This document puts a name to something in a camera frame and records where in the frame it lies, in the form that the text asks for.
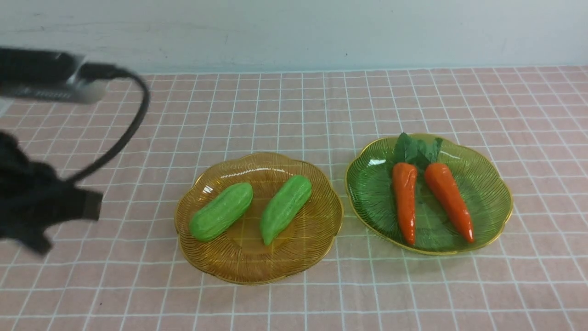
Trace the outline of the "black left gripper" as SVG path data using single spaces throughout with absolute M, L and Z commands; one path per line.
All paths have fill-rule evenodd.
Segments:
M 50 164 L 31 160 L 17 139 L 2 132 L 0 236 L 46 256 L 53 243 L 45 231 L 72 220 L 96 222 L 103 193 L 67 184 Z

